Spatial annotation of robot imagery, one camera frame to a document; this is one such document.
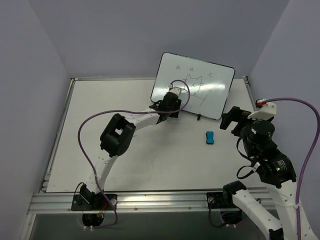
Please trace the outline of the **white whiteboard black frame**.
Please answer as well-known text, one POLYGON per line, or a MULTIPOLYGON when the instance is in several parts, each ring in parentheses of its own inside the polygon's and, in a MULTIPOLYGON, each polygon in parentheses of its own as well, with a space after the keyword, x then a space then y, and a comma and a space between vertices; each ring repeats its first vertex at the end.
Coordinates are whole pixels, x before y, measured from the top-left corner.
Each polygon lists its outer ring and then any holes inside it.
POLYGON ((224 112, 235 69, 170 52, 162 54, 150 100, 161 100, 169 91, 169 84, 181 88, 179 99, 186 112, 219 120, 224 112))

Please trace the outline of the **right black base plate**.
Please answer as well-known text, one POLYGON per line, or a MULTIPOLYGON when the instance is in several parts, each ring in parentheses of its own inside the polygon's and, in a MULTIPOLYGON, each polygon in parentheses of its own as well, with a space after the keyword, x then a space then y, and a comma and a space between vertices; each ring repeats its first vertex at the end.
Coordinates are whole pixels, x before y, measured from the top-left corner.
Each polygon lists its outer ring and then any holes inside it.
POLYGON ((206 193, 207 206, 211 209, 230 209, 234 205, 227 202, 222 191, 207 192, 206 193))

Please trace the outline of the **aluminium rail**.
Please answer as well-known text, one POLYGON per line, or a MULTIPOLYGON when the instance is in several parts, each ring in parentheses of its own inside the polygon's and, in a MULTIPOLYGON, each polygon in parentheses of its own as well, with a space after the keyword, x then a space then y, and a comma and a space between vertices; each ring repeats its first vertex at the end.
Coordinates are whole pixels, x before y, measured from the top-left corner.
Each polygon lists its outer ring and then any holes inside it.
POLYGON ((107 77, 107 76, 92 76, 92 77, 74 77, 74 81, 154 81, 155 77, 107 77))
MULTIPOLYGON (((74 214, 72 192, 35 193, 29 214, 74 214)), ((207 212, 207 191, 117 192, 120 213, 207 212)))
POLYGON ((255 100, 254 100, 254 97, 253 97, 253 94, 252 94, 252 91, 250 88, 249 77, 246 75, 246 76, 243 76, 242 79, 243 79, 244 84, 246 86, 246 89, 247 89, 247 92, 248 92, 248 95, 249 95, 249 98, 251 101, 252 108, 254 110, 256 110, 255 100))
POLYGON ((68 109, 69 109, 69 105, 71 102, 71 98, 72 98, 72 94, 73 94, 73 90, 74 90, 74 86, 75 86, 75 78, 71 78, 70 81, 70 85, 67 91, 67 95, 66 95, 66 99, 65 99, 65 103, 63 106, 63 111, 62 111, 62 116, 59 122, 59 126, 55 135, 55 139, 54 139, 54 143, 53 143, 53 147, 49 156, 49 160, 48 160, 48 164, 47 164, 47 168, 43 177, 43 181, 40 185, 40 189, 39 189, 39 193, 45 193, 47 191, 48 185, 49 185, 49 180, 50 180, 50 176, 51 176, 51 172, 52 172, 52 167, 54 164, 54 160, 56 157, 56 153, 57 153, 57 149, 59 146, 59 142, 60 142, 60 138, 61 138, 61 134, 63 131, 63 127, 65 124, 65 120, 67 117, 67 113, 68 113, 68 109))

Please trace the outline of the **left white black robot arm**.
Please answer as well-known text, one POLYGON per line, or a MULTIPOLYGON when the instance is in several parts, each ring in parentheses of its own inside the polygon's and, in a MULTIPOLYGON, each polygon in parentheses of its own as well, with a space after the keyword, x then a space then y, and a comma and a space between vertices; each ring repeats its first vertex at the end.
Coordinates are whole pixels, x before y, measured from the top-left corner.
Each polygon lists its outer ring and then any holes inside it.
POLYGON ((92 168, 92 174, 88 181, 80 188, 80 196, 83 204, 90 210, 95 210, 100 206, 103 187, 107 176, 115 163, 116 159, 123 155, 129 148, 134 133, 138 130, 157 125, 167 118, 177 118, 180 111, 182 100, 179 99, 181 89, 173 87, 162 100, 149 106, 145 111, 133 112, 117 110, 100 136, 100 149, 108 153, 108 157, 98 160, 93 164, 82 146, 80 134, 83 126, 79 127, 77 139, 82 153, 92 168))

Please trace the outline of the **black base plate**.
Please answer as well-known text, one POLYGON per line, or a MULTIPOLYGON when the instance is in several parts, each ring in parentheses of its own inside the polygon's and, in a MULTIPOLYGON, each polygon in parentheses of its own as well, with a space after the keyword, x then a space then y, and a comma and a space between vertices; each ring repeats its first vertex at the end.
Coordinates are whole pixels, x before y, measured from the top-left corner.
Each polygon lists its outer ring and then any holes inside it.
POLYGON ((222 191, 207 192, 206 193, 207 206, 211 209, 230 209, 234 205, 227 202, 222 191))
POLYGON ((72 211, 111 211, 113 208, 111 204, 99 193, 94 196, 91 201, 85 200, 79 193, 75 194, 71 202, 72 211))

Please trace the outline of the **aluminium back rail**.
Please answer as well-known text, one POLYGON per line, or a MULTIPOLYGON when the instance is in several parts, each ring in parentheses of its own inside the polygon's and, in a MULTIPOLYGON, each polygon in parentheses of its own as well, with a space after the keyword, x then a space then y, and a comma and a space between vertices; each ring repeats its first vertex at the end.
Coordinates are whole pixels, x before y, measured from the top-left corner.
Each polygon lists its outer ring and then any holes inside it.
POLYGON ((107 77, 107 76, 92 76, 92 77, 74 77, 74 81, 154 81, 155 77, 107 77))

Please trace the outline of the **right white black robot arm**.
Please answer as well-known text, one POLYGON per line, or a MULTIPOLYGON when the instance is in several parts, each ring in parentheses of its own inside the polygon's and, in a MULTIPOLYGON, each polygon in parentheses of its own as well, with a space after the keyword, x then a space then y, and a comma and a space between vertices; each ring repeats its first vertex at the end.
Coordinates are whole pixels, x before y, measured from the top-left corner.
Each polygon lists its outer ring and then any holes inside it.
POLYGON ((249 174, 258 174, 265 185, 278 216, 269 213, 239 180, 223 187, 222 200, 242 210, 267 240, 316 240, 296 192, 293 164, 272 140, 275 127, 271 121, 276 114, 272 107, 273 103, 250 112, 233 106, 222 115, 220 128, 226 130, 231 122, 237 123, 231 133, 243 143, 245 153, 241 156, 250 161, 249 174))

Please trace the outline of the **aluminium front rail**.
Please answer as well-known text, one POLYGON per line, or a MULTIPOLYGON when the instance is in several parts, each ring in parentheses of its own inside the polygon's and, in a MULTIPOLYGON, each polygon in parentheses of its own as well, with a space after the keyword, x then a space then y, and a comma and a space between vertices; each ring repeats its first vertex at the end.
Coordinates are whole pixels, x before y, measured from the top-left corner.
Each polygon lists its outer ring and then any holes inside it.
MULTIPOLYGON (((74 214, 72 192, 35 193, 29 214, 74 214)), ((207 212, 207 191, 117 192, 120 213, 207 212)))

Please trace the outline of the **aluminium right side rail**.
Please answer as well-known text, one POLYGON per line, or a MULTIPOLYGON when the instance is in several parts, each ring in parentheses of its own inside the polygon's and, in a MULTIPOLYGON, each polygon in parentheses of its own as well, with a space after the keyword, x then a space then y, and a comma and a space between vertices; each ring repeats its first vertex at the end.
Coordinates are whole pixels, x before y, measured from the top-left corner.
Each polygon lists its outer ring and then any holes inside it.
POLYGON ((248 92, 248 95, 249 95, 249 98, 251 101, 252 108, 254 110, 256 110, 255 100, 254 100, 254 97, 253 97, 253 94, 252 94, 252 91, 250 88, 249 77, 246 75, 246 76, 243 76, 242 79, 243 79, 244 84, 246 86, 246 89, 247 89, 247 92, 248 92))

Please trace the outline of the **aluminium left side rail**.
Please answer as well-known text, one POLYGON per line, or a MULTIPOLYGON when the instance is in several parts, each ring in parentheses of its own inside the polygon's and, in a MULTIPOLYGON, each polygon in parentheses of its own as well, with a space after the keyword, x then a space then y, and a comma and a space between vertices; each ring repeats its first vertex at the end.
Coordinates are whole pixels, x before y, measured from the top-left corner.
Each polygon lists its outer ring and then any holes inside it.
POLYGON ((47 168, 43 177, 43 181, 40 185, 40 189, 39 189, 39 193, 45 193, 47 191, 48 185, 49 185, 49 180, 50 180, 50 176, 51 176, 51 172, 52 172, 52 167, 54 164, 54 160, 56 157, 56 153, 57 153, 57 149, 59 146, 59 142, 60 142, 60 138, 61 138, 61 134, 63 131, 63 127, 65 124, 65 120, 67 117, 67 113, 68 113, 68 109, 69 109, 69 105, 71 102, 71 98, 72 98, 72 94, 73 94, 73 90, 74 90, 74 86, 75 86, 75 78, 71 78, 70 81, 70 85, 67 91, 67 95, 66 95, 66 99, 65 99, 65 103, 63 106, 63 111, 62 111, 62 116, 59 122, 59 126, 55 135, 55 139, 54 139, 54 143, 53 143, 53 147, 49 156, 49 160, 48 160, 48 164, 47 164, 47 168))

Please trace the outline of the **blue bone-shaped eraser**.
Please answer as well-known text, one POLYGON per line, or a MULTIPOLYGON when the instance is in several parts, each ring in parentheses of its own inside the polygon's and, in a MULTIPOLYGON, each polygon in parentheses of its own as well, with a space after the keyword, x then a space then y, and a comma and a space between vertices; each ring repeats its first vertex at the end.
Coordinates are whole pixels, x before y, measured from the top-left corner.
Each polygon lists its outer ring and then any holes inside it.
POLYGON ((213 145, 215 143, 213 131, 206 131, 205 137, 206 137, 205 142, 207 145, 213 145))

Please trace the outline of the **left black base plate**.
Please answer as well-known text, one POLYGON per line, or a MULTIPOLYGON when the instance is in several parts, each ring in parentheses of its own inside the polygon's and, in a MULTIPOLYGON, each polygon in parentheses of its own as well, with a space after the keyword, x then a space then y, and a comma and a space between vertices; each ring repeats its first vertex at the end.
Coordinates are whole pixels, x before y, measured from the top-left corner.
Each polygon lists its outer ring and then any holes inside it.
POLYGON ((75 194, 71 202, 72 211, 111 211, 113 208, 111 204, 99 193, 94 196, 91 201, 85 200, 79 193, 75 194))

